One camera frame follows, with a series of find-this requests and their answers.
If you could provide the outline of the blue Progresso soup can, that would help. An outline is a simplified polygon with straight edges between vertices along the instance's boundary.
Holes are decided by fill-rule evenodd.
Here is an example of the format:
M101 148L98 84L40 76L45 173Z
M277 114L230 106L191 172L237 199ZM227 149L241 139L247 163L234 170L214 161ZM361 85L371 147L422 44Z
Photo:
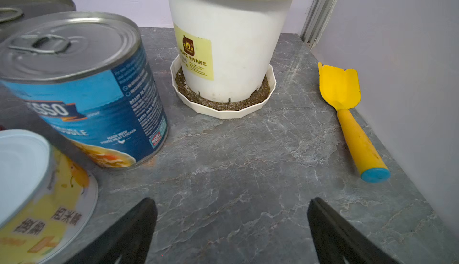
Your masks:
M149 160L169 126L135 22L63 12L1 32L1 83L104 168Z

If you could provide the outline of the dark labelled tin can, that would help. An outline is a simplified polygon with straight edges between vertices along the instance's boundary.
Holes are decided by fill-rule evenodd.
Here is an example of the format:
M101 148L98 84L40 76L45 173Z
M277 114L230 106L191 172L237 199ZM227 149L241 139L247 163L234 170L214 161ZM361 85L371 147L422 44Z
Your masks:
M1 0L1 32L23 20L76 10L73 0Z

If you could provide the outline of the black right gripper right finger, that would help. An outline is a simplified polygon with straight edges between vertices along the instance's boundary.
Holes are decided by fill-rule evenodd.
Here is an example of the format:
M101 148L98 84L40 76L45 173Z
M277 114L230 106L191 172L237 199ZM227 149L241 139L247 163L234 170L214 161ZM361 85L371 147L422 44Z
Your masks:
M307 218L321 264L395 264L397 262L321 198L310 201Z

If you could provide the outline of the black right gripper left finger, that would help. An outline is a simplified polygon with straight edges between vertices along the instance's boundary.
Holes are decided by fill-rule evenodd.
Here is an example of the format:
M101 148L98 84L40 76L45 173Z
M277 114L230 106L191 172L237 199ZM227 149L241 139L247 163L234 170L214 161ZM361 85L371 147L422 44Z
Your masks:
M144 198L68 264L144 264L157 223L152 198Z

